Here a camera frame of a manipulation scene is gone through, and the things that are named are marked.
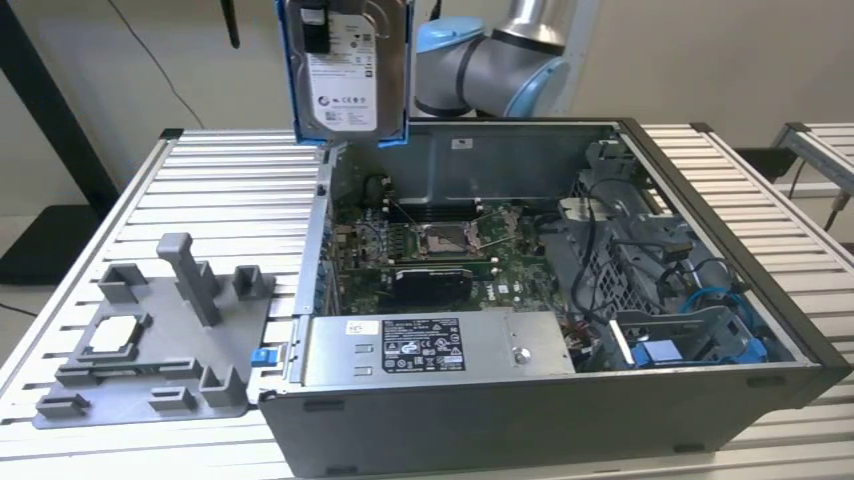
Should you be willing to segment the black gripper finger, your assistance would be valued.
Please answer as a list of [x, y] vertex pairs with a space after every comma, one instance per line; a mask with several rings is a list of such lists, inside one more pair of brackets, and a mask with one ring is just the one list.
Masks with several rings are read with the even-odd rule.
[[299, 1], [303, 45], [306, 52], [311, 54], [331, 52], [328, 5], [327, 0]]

